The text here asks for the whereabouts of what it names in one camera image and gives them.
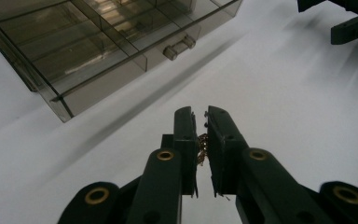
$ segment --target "white table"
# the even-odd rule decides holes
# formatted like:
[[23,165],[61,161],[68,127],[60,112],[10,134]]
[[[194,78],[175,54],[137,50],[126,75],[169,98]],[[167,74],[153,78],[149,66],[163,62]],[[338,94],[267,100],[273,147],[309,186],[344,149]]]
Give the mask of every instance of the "white table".
[[[191,105],[204,133],[208,105],[227,110],[251,147],[271,151],[302,185],[358,186],[358,40],[329,44],[354,14],[323,3],[244,0],[238,16],[63,124],[0,54],[0,223],[56,223],[90,183],[142,174],[173,113]],[[183,223],[240,223],[235,197],[214,198],[209,165]]]

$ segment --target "black object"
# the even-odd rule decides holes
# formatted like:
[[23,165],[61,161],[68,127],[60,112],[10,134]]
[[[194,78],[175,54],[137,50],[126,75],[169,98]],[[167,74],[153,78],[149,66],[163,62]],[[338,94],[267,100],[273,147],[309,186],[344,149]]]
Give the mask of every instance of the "black object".
[[[310,7],[316,6],[324,0],[297,0],[298,11],[303,12]],[[358,14],[358,0],[330,0],[347,11]],[[358,38],[358,17],[342,22],[331,28],[331,44],[342,45]]]
[[[237,195],[242,222],[358,223],[358,188],[302,187],[271,153],[248,147],[227,111],[210,106],[206,115],[214,195]],[[163,135],[141,177],[121,189],[104,182],[83,188],[59,224],[180,223],[182,195],[197,192],[200,145],[190,107],[177,110],[174,120],[174,134]]]

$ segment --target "brass ring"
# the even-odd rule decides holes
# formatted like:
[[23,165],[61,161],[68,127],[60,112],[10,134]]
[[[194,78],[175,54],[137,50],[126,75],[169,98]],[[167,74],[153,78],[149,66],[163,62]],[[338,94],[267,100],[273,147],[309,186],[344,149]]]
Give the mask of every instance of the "brass ring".
[[173,158],[173,152],[164,150],[157,154],[157,158],[161,161],[170,161]]
[[333,188],[334,195],[346,203],[358,204],[358,192],[342,186]]
[[[101,192],[103,196],[97,199],[93,199],[91,195],[96,192]],[[108,197],[109,197],[109,190],[106,188],[98,187],[90,190],[89,193],[86,194],[86,198],[84,200],[86,201],[86,203],[94,205],[98,203],[103,203]]]
[[262,150],[252,150],[249,156],[257,161],[264,161],[267,158],[267,153]]

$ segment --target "white surface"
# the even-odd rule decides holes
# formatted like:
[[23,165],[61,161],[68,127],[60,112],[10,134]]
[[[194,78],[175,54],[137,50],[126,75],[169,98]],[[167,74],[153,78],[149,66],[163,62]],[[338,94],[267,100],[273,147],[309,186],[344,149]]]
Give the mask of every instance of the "white surface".
[[[227,110],[300,184],[358,186],[358,40],[329,44],[330,27],[353,16],[330,3],[298,14],[296,1],[244,0],[194,49],[65,124],[0,55],[0,223],[56,223],[88,184],[130,182],[187,105],[199,133],[208,105]],[[183,223],[240,223],[235,197],[213,197],[208,164],[198,179]]]

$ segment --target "transparent plastic box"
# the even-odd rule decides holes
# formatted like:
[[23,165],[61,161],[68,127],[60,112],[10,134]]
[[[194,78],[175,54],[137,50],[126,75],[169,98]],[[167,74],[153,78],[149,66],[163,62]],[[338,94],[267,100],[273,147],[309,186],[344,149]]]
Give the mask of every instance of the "transparent plastic box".
[[0,51],[62,121],[233,18],[241,0],[0,0]]

